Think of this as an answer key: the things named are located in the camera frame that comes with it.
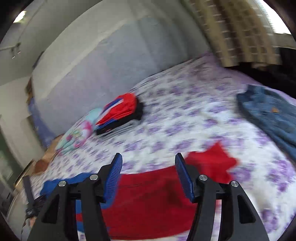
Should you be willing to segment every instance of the green door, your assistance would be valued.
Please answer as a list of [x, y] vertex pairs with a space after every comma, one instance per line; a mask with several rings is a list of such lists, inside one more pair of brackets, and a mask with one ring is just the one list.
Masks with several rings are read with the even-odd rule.
[[10, 152], [10, 149], [4, 139], [3, 132], [0, 128], [0, 175], [9, 187], [14, 190], [13, 183], [21, 172], [22, 168]]

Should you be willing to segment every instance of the black folded clothing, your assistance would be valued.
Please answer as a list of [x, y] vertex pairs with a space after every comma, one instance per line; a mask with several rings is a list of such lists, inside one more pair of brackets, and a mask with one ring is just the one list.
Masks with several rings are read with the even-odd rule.
[[144, 113], [144, 104], [142, 102], [140, 102], [138, 98], [136, 98], [136, 100], [137, 100], [137, 106], [136, 106], [134, 113], [127, 115], [127, 116], [121, 118], [120, 120], [116, 120], [116, 121], [110, 123], [109, 125], [104, 126], [101, 129], [97, 129], [96, 130], [97, 135], [104, 134], [107, 131], [112, 130], [116, 127], [122, 126], [131, 120], [139, 120], [140, 121], [142, 119], [142, 116]]

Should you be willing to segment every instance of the stack of folded clothes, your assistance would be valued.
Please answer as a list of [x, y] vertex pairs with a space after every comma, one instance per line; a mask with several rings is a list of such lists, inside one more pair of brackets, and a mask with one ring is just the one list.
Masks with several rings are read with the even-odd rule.
[[132, 93], [118, 96], [107, 104], [95, 126], [99, 137], [109, 139], [139, 125], [144, 105]]

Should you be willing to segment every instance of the bed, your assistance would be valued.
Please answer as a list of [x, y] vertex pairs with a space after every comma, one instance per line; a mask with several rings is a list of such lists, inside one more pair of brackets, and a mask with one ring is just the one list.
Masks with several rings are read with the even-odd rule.
[[[270, 138], [238, 112], [236, 94], [247, 84], [259, 83], [220, 67], [211, 53], [146, 78], [131, 89], [146, 105], [142, 123], [106, 141], [93, 134], [82, 148], [57, 156], [43, 175], [32, 176], [35, 198], [46, 180], [96, 173], [116, 152], [123, 156], [122, 173], [140, 173], [174, 165], [177, 152], [186, 156], [221, 141], [239, 161], [231, 174], [259, 213], [270, 241], [278, 240], [296, 214], [296, 172]], [[220, 214], [218, 206], [212, 240], [218, 237]], [[170, 240], [186, 240], [187, 235]], [[84, 234], [79, 238], [85, 240]]]

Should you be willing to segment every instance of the silver screw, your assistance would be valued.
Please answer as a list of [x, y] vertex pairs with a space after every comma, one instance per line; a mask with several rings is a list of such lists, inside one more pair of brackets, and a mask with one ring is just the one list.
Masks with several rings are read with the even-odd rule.
[[97, 174], [93, 174], [89, 177], [90, 180], [95, 181], [99, 178], [99, 176]]
[[233, 187], [238, 187], [239, 186], [239, 183], [237, 182], [237, 181], [232, 181], [231, 182], [231, 186], [233, 186]]
[[207, 180], [207, 176], [206, 175], [200, 175], [200, 180], [206, 181]]
[[60, 181], [60, 182], [59, 182], [59, 186], [60, 186], [60, 187], [64, 187], [65, 185], [66, 185], [66, 181]]

